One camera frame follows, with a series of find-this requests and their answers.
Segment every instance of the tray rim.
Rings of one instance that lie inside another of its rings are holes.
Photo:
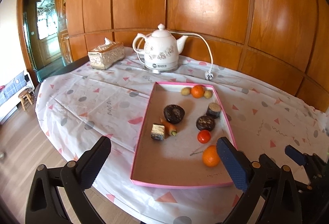
[[[216,91],[216,89],[214,88],[213,85],[201,84],[201,83],[187,83],[187,82],[156,81],[153,84],[153,88],[152,88],[152,91],[151,91],[151,94],[150,94],[150,98],[149,98],[149,100],[147,102],[146,110],[145,110],[145,113],[144,113],[143,122],[142,122],[142,125],[140,126],[140,130],[139,130],[138,142],[137,142],[137,146],[136,146],[135,153],[134,153],[133,165],[132,165],[131,171],[130,171],[130,180],[132,181],[132,183],[134,185],[138,185],[138,186],[153,187],[153,188],[165,188],[165,189],[202,189],[202,188],[211,188],[211,187],[226,187],[226,186],[233,185],[233,181],[231,180],[231,181],[220,183],[220,184],[209,184],[209,185],[198,185],[198,186],[176,186],[176,185],[162,185],[162,184],[156,184],[156,183],[147,183],[147,182],[135,180],[135,179],[132,178],[133,172],[134,172],[134,168],[135,168],[136,155],[137,155],[139,144],[140,144],[140,141],[141,141],[140,140],[140,137],[141,137],[141,133],[142,133],[142,130],[143,130],[143,127],[144,127],[144,124],[145,124],[146,113],[147,113],[147,110],[149,109],[151,97],[152,97],[152,95],[154,93],[155,86],[157,84],[158,85],[183,85],[183,86],[201,85],[203,87],[211,88],[212,91],[213,91],[213,93],[215,94],[218,102],[219,102],[219,105],[222,108],[222,111],[223,111],[223,115],[224,115],[226,124],[227,124],[227,126],[229,128],[229,132],[230,132],[230,136],[231,136],[231,139],[232,139],[232,142],[233,142],[233,146],[237,149],[236,142],[235,142],[235,139],[234,139],[234,135],[233,135],[233,132],[232,132],[232,129],[231,129],[231,125],[230,125],[230,123],[229,123],[229,121],[227,119],[226,112],[225,112],[225,110],[223,108],[222,102],[220,101],[220,98],[218,97],[218,93],[217,93],[217,91]]]

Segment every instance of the small potato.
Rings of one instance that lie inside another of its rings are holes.
[[[210,99],[213,96],[213,92],[211,90],[206,90],[203,96],[206,99]]]
[[[187,96],[191,94],[191,88],[186,87],[186,88],[182,88],[181,90],[181,95]]]

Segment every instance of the tissue box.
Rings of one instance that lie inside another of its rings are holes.
[[[124,48],[122,42],[107,42],[109,42],[109,44],[102,44],[88,52],[88,57],[92,68],[106,70],[116,61],[124,58]]]

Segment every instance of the kettle handle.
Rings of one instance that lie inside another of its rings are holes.
[[[136,48],[136,42],[139,38],[143,38],[145,41],[147,40],[147,37],[144,34],[138,33],[137,36],[134,38],[134,41],[133,41],[133,49],[136,53],[144,54],[145,53],[144,50]]]

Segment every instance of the tomato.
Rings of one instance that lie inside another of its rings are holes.
[[[203,129],[198,133],[197,138],[200,143],[206,144],[211,139],[210,132],[206,129]]]

